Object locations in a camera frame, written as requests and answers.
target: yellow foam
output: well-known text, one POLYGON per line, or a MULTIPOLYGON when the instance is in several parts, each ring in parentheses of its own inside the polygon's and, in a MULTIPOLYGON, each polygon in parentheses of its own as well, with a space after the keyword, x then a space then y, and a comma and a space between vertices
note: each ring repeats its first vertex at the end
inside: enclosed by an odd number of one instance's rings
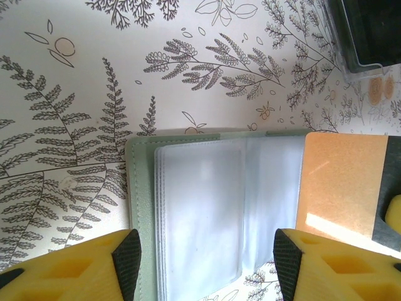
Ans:
POLYGON ((401 300, 401 263, 339 241, 283 230, 303 252, 294 301, 401 300))
POLYGON ((123 301, 112 252, 121 230, 12 266, 24 272, 0 289, 1 301, 123 301))
POLYGON ((386 223, 395 230, 398 234, 401 234, 401 196, 394 197, 386 212, 386 223))

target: printed paper backdrop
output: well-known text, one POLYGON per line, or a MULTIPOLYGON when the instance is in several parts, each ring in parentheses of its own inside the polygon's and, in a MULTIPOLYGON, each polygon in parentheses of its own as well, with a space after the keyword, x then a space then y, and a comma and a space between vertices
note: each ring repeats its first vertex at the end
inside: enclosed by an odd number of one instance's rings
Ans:
MULTIPOLYGON (((400 68, 343 81, 319 0, 0 0, 0 270, 128 227, 136 135, 398 135, 400 68)), ((206 300, 281 300, 274 263, 206 300)))

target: botanical print surface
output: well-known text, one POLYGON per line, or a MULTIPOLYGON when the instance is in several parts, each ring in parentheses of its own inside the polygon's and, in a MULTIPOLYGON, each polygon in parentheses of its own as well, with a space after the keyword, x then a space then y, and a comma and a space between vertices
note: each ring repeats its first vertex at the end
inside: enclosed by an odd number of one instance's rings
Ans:
MULTIPOLYGON (((346 83, 321 0, 0 0, 0 40, 0 270, 128 227, 131 137, 401 126, 401 69, 346 83)), ((202 301, 282 298, 269 262, 202 301)))

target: black rubber pad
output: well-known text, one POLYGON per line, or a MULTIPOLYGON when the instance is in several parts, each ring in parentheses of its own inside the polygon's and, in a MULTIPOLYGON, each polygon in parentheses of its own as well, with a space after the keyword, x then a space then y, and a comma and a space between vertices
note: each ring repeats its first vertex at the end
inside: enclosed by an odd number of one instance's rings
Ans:
POLYGON ((294 300, 302 254, 283 230, 276 231, 273 255, 284 301, 294 300))
POLYGON ((112 253, 118 284, 124 301, 132 301, 137 287, 141 246, 139 233, 132 230, 112 253))
POLYGON ((7 284, 12 282, 15 278, 20 276, 24 270, 22 268, 16 268, 15 270, 8 271, 6 273, 0 274, 0 289, 5 287, 7 284))
POLYGON ((401 194, 401 137, 389 136, 378 195, 372 240, 397 252, 401 249, 401 235, 385 222, 392 198, 401 194))

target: fern illustration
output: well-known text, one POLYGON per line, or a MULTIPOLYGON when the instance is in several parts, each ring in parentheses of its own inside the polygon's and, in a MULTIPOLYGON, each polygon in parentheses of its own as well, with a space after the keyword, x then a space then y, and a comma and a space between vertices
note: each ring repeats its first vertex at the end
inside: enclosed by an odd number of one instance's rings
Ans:
POLYGON ((334 69, 340 70, 337 62, 333 42, 330 40, 328 25, 324 18, 321 18, 321 4, 315 0, 300 1, 285 0, 286 5, 292 14, 288 19, 300 34, 295 34, 286 23, 283 6, 279 0, 263 0, 262 5, 273 19, 268 22, 265 32, 273 38, 273 49, 281 48, 288 38, 294 38, 297 62, 291 74, 294 76, 292 85, 295 87, 293 93, 287 95, 287 102, 291 109, 301 103, 306 103, 308 97, 316 91, 323 92, 328 77, 334 69), (311 44, 313 39, 318 49, 311 44))
MULTIPOLYGON (((133 16, 133 22, 147 28, 149 23, 155 18, 154 13, 150 13, 153 0, 90 0, 85 4, 97 11, 104 11, 112 15, 112 25, 117 29, 128 28, 130 23, 130 14, 133 16)), ((179 0, 158 0, 156 5, 160 6, 164 19, 173 20, 177 15, 179 0)))
POLYGON ((109 102, 105 102, 106 108, 103 109, 106 116, 102 117, 101 120, 106 123, 99 129, 104 133, 97 137, 104 141, 107 145, 100 146, 97 151, 99 156, 96 160, 102 162, 120 162, 124 161, 124 146, 127 139, 124 138, 132 132, 130 130, 123 130, 128 126, 128 122, 123 121, 127 116, 123 113, 125 106, 122 105, 123 98, 120 97, 122 94, 121 89, 118 87, 118 81, 116 80, 114 69, 110 66, 110 62, 103 58, 105 64, 106 74, 108 75, 107 88, 111 93, 107 93, 109 102))
POLYGON ((73 195, 58 188, 58 182, 45 179, 44 172, 15 177, 0 186, 0 203, 11 203, 1 214, 5 223, 1 228, 0 270, 21 262, 28 256, 26 250, 36 247, 43 236, 34 229, 49 228, 51 220, 59 217, 50 206, 67 211, 65 199, 75 202, 73 195))
POLYGON ((313 112, 302 110, 301 117, 303 125, 314 132, 338 133, 338 119, 336 115, 333 115, 333 110, 330 108, 321 109, 321 120, 318 123, 315 123, 313 119, 313 112))
POLYGON ((61 125, 40 127, 35 130, 35 134, 57 135, 60 138, 45 137, 36 140, 38 144, 50 145, 38 150, 39 154, 48 155, 38 158, 36 160, 38 163, 55 167, 77 166, 99 154, 98 150, 90 152, 87 150, 98 145, 100 141, 88 139, 81 141, 82 137, 96 131, 96 128, 82 127, 78 129, 74 128, 73 130, 69 128, 71 124, 91 118, 86 113, 65 113, 75 99, 74 93, 58 101, 61 93, 59 85, 56 85, 45 94, 46 79, 43 75, 40 75, 36 82, 34 82, 34 73, 31 70, 25 72, 17 63, 13 63, 9 57, 3 56, 0 58, 0 62, 3 62, 2 69, 15 72, 11 75, 11 78, 19 81, 17 84, 19 87, 32 91, 25 96, 25 99, 33 102, 30 110, 39 111, 33 116, 33 120, 57 121, 61 125))
POLYGON ((2 13, 6 12, 10 8, 10 4, 18 4, 20 0, 0 0, 0 20, 2 20, 2 13))
POLYGON ((114 168, 102 164, 68 171, 80 184, 73 189, 79 193, 74 195, 78 202, 69 205, 69 209, 76 214, 63 217, 71 226, 57 227, 57 231, 66 234, 63 238, 52 237, 53 243, 66 247, 70 246, 72 241, 83 240, 84 236, 74 233, 75 230, 92 229, 92 223, 101 221, 97 212, 109 214, 110 206, 118 206, 117 199, 126 198, 127 175, 123 168, 123 164, 114 168))
POLYGON ((158 0, 156 5, 160 6, 160 10, 163 12, 163 18, 167 21, 173 20, 179 8, 179 0, 158 0))
MULTIPOLYGON (((277 274, 274 261, 268 261, 267 266, 270 267, 269 273, 272 275, 277 274)), ((271 285, 274 285, 277 297, 276 301, 283 301, 283 295, 281 294, 280 284, 278 280, 266 281, 266 273, 259 269, 250 276, 245 277, 245 285, 255 287, 254 290, 249 292, 247 301, 262 301, 265 293, 268 291, 271 285)))
MULTIPOLYGON (((13 120, 0 119, 0 130, 7 127, 10 124, 15 123, 13 120)), ((0 158, 3 158, 10 150, 15 149, 18 144, 23 143, 27 139, 31 138, 33 134, 23 133, 4 139, 0 142, 0 158)), ((27 162, 30 158, 36 156, 35 152, 26 152, 9 157, 0 162, 0 178, 9 177, 10 169, 20 165, 21 163, 27 162)))
POLYGON ((152 52, 146 56, 146 62, 150 66, 144 69, 144 72, 166 72, 173 66, 174 69, 162 79, 169 80, 183 73, 182 82, 193 85, 192 91, 203 88, 208 90, 221 78, 220 84, 229 90, 226 93, 227 96, 239 97, 246 94, 248 100, 263 94, 262 83, 264 82, 273 82, 284 87, 280 83, 280 76, 284 74, 284 69, 273 57, 266 56, 256 48, 253 48, 252 54, 247 55, 230 37, 222 33, 220 36, 225 42, 215 39, 217 46, 206 47, 207 50, 215 53, 214 58, 217 62, 198 60, 198 51, 191 44, 174 39, 166 42, 165 52, 152 52), (250 68, 252 64, 258 71, 250 68), (223 77, 224 69, 235 70, 239 74, 235 77, 223 77))
POLYGON ((138 136, 154 136, 154 132, 156 131, 156 101, 155 97, 152 96, 150 99, 149 112, 146 113, 146 118, 143 119, 145 124, 140 124, 139 127, 142 129, 142 132, 138 132, 138 136))

